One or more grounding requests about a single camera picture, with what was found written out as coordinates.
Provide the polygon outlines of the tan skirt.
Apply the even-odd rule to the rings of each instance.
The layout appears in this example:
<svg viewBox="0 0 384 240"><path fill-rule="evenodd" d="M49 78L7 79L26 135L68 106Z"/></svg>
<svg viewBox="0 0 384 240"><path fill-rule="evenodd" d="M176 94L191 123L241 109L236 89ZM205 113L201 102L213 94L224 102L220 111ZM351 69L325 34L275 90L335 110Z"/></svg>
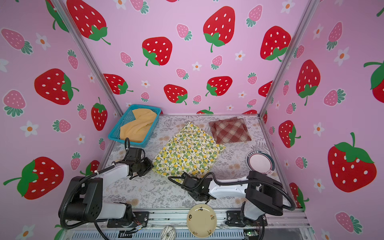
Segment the tan skirt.
<svg viewBox="0 0 384 240"><path fill-rule="evenodd" d="M120 139L129 138L131 142L141 143L146 138L157 114L150 109L135 109L132 113L135 120L120 128Z"/></svg>

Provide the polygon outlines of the lemon print skirt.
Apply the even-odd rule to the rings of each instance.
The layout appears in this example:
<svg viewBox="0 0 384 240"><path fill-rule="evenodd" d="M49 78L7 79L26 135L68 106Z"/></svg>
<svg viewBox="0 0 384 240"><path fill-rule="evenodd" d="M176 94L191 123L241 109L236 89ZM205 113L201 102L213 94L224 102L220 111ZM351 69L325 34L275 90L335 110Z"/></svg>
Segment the lemon print skirt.
<svg viewBox="0 0 384 240"><path fill-rule="evenodd" d="M188 122L154 158L154 172L163 177L183 173L201 178L226 149L196 124Z"/></svg>

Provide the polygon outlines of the red plaid skirt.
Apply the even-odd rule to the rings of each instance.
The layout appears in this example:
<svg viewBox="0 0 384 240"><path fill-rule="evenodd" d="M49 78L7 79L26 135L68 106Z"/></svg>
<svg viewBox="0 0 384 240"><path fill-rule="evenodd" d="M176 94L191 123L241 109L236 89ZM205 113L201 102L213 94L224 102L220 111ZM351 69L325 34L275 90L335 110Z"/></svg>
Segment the red plaid skirt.
<svg viewBox="0 0 384 240"><path fill-rule="evenodd" d="M209 122L212 135L217 144L248 142L252 138L243 118L233 117Z"/></svg>

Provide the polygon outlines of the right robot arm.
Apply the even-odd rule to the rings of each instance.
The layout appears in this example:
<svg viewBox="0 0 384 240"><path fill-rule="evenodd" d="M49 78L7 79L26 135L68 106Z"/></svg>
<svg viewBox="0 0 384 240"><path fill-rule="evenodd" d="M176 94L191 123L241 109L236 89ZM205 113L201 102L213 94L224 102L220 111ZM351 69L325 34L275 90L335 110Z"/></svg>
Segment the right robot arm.
<svg viewBox="0 0 384 240"><path fill-rule="evenodd" d="M217 180L214 173L197 178L184 172L176 177L182 183L172 180L197 202L208 202L226 197L246 199L244 216L257 220L261 215L283 215L284 189L280 182L257 171L250 171L246 177L232 180Z"/></svg>

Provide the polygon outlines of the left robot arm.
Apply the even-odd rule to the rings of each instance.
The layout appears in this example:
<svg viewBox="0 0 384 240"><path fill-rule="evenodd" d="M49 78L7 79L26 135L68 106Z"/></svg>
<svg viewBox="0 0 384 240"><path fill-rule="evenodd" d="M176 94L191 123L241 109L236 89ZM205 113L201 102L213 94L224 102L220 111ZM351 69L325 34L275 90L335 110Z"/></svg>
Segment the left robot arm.
<svg viewBox="0 0 384 240"><path fill-rule="evenodd" d="M135 221L132 206L125 203L106 203L103 191L120 179L145 176L153 168L145 150L126 147L123 160L95 171L86 177L71 179L59 209L60 224L72 229L86 223L117 220L128 226Z"/></svg>

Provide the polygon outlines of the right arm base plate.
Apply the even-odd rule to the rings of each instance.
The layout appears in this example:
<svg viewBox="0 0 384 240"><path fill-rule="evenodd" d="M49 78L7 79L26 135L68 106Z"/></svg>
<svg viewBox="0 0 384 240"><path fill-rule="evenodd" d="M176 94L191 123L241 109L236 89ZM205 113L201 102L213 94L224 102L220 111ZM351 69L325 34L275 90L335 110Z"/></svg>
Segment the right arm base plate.
<svg viewBox="0 0 384 240"><path fill-rule="evenodd" d="M238 228L261 227L262 225L266 227L268 222L265 215L260 216L257 220L250 220L241 211L227 211L225 225Z"/></svg>

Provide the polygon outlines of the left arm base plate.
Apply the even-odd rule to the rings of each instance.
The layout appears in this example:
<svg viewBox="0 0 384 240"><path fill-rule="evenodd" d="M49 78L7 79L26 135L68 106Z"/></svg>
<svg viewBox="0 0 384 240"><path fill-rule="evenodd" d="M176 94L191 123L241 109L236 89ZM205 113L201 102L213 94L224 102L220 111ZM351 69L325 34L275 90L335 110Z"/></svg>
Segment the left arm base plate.
<svg viewBox="0 0 384 240"><path fill-rule="evenodd" d="M121 219L109 219L107 223L107 228L146 228L149 220L149 215L150 212L147 211L134 211L132 213L126 213L125 216Z"/></svg>

